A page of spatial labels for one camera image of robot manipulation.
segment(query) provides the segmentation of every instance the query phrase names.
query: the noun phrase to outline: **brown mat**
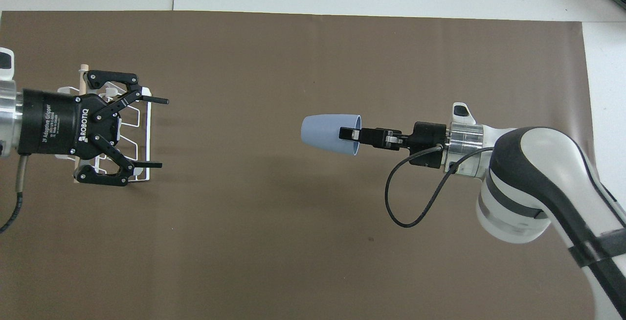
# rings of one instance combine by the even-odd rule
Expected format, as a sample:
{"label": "brown mat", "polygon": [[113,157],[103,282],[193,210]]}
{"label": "brown mat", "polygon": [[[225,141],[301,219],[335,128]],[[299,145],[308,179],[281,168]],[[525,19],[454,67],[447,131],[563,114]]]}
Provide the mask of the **brown mat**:
{"label": "brown mat", "polygon": [[[154,107],[153,181],[72,182],[33,156],[0,236],[0,318],[591,319],[585,277],[551,227],[516,246],[480,227],[480,182],[452,177],[422,224],[382,200],[407,151],[300,142],[302,118],[360,113],[410,132],[479,122],[564,130],[592,153],[581,23],[217,12],[4,12],[19,88],[76,86],[81,63],[135,72]],[[0,161],[1,215],[17,155]],[[414,218],[441,171],[402,169]]]}

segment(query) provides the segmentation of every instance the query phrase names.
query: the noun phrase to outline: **blue cup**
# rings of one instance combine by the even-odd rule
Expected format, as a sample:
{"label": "blue cup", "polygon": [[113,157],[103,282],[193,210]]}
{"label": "blue cup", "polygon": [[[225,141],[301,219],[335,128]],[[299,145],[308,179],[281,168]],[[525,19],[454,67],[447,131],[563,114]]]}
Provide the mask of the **blue cup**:
{"label": "blue cup", "polygon": [[317,114],[302,121],[300,138],[302,142],[323,150],[347,155],[356,155],[358,142],[339,139],[341,127],[360,130],[358,114]]}

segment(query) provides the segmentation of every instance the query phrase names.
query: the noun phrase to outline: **black cable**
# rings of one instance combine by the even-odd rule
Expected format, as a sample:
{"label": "black cable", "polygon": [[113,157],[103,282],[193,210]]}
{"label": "black cable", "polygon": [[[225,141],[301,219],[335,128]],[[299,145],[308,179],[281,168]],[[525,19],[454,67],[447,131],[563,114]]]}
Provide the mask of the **black cable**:
{"label": "black cable", "polygon": [[415,226],[416,224],[418,224],[426,215],[426,213],[428,213],[428,211],[430,210],[432,203],[434,202],[434,200],[437,198],[437,196],[439,195],[441,188],[443,188],[443,185],[445,184],[445,182],[447,181],[447,179],[453,175],[454,173],[456,173],[456,170],[458,169],[459,165],[463,163],[463,161],[467,160],[468,158],[471,158],[474,155],[477,155],[479,153],[483,153],[485,151],[491,151],[493,150],[492,147],[489,148],[482,148],[482,149],[478,149],[476,151],[472,151],[471,153],[463,156],[460,160],[458,160],[457,162],[455,162],[454,164],[452,164],[452,166],[450,166],[450,168],[448,169],[448,171],[445,173],[445,175],[443,176],[443,178],[441,179],[441,182],[439,183],[439,185],[437,186],[437,188],[435,189],[434,193],[432,194],[431,199],[429,200],[428,204],[426,204],[426,207],[424,208],[424,211],[422,211],[422,213],[416,218],[416,220],[414,220],[413,222],[411,222],[410,224],[403,224],[402,222],[400,222],[393,214],[393,212],[391,211],[391,207],[389,206],[389,184],[391,182],[391,178],[393,177],[394,173],[396,173],[396,171],[398,170],[398,168],[400,168],[400,166],[402,166],[403,164],[413,160],[416,157],[420,157],[422,155],[426,155],[429,153],[432,153],[434,151],[441,151],[441,146],[437,146],[436,148],[430,148],[427,150],[422,150],[418,153],[414,153],[413,155],[405,158],[404,160],[400,161],[398,164],[396,164],[396,167],[393,168],[393,170],[391,170],[391,172],[389,173],[389,177],[387,177],[387,184],[385,184],[385,207],[387,208],[387,213],[389,213],[389,217],[391,217],[391,220],[393,220],[393,222],[396,223],[396,225],[400,226],[400,227],[404,227],[405,229],[408,229],[410,227]]}
{"label": "black cable", "polygon": [[15,221],[15,219],[18,217],[20,209],[22,209],[22,202],[24,200],[22,191],[24,190],[24,176],[27,161],[28,155],[20,156],[20,163],[18,164],[18,176],[15,183],[15,191],[18,194],[17,202],[15,202],[15,208],[13,209],[13,213],[11,213],[11,217],[9,217],[9,220],[7,220],[7,222],[2,227],[0,227],[0,233],[3,233],[3,231],[6,231],[6,229],[9,228],[13,221]]}
{"label": "black cable", "polygon": [[9,226],[13,223],[13,221],[15,221],[15,219],[18,217],[18,213],[20,213],[20,209],[22,209],[22,192],[21,191],[18,192],[18,201],[15,203],[15,209],[13,209],[13,213],[11,213],[11,217],[9,217],[9,220],[4,224],[4,226],[0,227],[0,233],[2,233],[3,231],[6,231],[6,229],[9,228]]}

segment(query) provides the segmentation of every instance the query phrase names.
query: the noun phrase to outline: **silver cylinder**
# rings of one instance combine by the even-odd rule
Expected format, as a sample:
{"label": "silver cylinder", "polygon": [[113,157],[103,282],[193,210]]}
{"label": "silver cylinder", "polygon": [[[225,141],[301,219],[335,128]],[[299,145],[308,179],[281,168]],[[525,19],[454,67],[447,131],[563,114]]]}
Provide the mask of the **silver cylinder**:
{"label": "silver cylinder", "polygon": [[[483,148],[483,126],[452,122],[447,144],[444,171],[463,156]],[[468,158],[456,171],[458,175],[476,177],[481,155]]]}
{"label": "silver cylinder", "polygon": [[0,81],[0,156],[7,157],[11,148],[17,148],[22,130],[22,93],[14,81]]}

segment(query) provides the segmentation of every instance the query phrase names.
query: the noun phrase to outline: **black strap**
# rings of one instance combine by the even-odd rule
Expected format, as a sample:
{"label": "black strap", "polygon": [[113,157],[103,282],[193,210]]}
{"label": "black strap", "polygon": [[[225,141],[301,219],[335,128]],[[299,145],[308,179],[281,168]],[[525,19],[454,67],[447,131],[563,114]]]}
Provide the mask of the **black strap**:
{"label": "black strap", "polygon": [[493,182],[491,172],[487,174],[487,177],[485,178],[485,183],[487,183],[487,188],[489,188],[489,192],[493,195],[496,201],[508,210],[518,215],[534,218],[535,220],[543,220],[544,218],[548,218],[548,215],[546,215],[543,210],[539,208],[523,206],[522,204],[518,204],[517,202],[514,202],[511,198],[507,197],[507,195],[499,190],[499,188]]}
{"label": "black strap", "polygon": [[579,267],[626,254],[626,229],[602,233],[568,249]]}

